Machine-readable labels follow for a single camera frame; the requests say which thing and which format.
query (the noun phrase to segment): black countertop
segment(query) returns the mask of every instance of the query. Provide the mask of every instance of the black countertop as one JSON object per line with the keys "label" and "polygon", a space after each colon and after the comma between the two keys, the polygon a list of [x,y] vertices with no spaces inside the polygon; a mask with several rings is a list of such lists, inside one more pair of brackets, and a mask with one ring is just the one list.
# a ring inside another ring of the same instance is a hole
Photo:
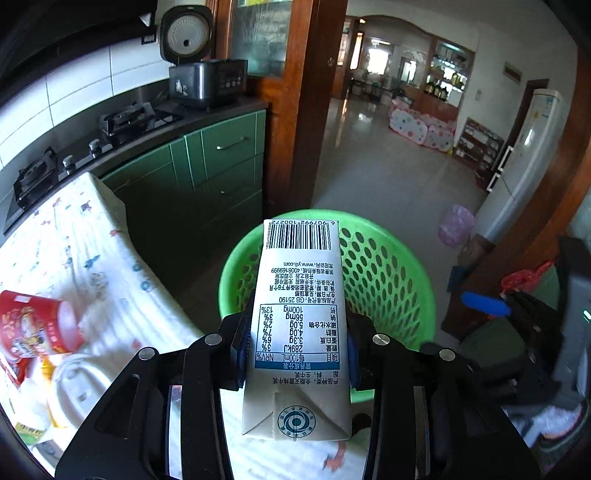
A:
{"label": "black countertop", "polygon": [[[183,118],[177,120],[170,125],[164,125],[156,130],[150,131],[145,135],[132,140],[120,147],[114,148],[106,153],[103,153],[96,160],[87,163],[84,167],[76,170],[76,172],[66,177],[60,184],[47,195],[41,198],[35,203],[35,205],[27,210],[6,232],[6,235],[0,233],[0,247],[8,239],[8,237],[15,231],[28,216],[34,212],[39,206],[41,206],[50,196],[55,192],[68,185],[79,175],[85,172],[91,172],[96,177],[103,177],[110,171],[120,167],[121,165],[139,157],[141,154],[146,153],[149,150],[153,150],[156,147],[171,142],[172,140],[182,137],[188,133],[200,130],[209,125],[228,120],[230,118],[245,115],[246,113],[255,112],[258,110],[264,110],[268,107],[268,103],[263,100],[259,100],[253,97],[243,96],[240,97],[236,102],[212,108],[209,110],[197,110],[192,108],[185,108],[183,105],[179,105],[173,101],[167,101],[158,105],[159,110],[167,111],[170,113],[177,113]],[[88,142],[85,138],[80,139],[77,144],[80,148],[88,149]],[[0,224],[3,224],[6,219],[8,208],[10,206],[11,195],[8,195],[0,201]]]}

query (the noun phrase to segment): ceiling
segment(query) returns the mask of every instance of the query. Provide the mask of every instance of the ceiling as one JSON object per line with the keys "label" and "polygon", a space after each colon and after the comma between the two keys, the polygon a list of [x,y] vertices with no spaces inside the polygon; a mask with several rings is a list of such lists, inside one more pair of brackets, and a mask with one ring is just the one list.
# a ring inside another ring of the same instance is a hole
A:
{"label": "ceiling", "polygon": [[468,24],[482,22],[529,46],[568,38],[542,0],[383,0],[424,8]]}

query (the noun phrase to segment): red cup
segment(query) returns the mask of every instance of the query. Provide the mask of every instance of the red cup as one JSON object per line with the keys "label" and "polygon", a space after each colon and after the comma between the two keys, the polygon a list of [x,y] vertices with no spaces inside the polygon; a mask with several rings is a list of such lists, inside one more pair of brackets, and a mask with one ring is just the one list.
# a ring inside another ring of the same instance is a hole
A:
{"label": "red cup", "polygon": [[70,303],[9,290],[0,293],[0,351],[9,362],[75,352],[82,343]]}

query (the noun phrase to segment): blue handle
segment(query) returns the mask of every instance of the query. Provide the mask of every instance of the blue handle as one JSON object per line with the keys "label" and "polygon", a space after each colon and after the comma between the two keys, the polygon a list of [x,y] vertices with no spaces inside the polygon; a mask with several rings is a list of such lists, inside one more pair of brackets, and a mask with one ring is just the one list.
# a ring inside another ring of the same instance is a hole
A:
{"label": "blue handle", "polygon": [[472,293],[471,291],[465,291],[460,298],[466,307],[488,315],[506,317],[511,313],[511,309],[503,300],[478,295],[478,293]]}

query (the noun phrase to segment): refrigerator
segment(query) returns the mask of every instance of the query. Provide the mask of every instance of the refrigerator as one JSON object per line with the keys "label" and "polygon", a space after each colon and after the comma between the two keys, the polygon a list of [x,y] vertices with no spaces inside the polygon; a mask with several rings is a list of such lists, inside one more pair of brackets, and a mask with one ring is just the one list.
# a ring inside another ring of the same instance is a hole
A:
{"label": "refrigerator", "polygon": [[555,90],[535,90],[513,148],[507,148],[476,214],[473,234],[497,243],[530,201],[552,162],[566,123],[566,106]]}

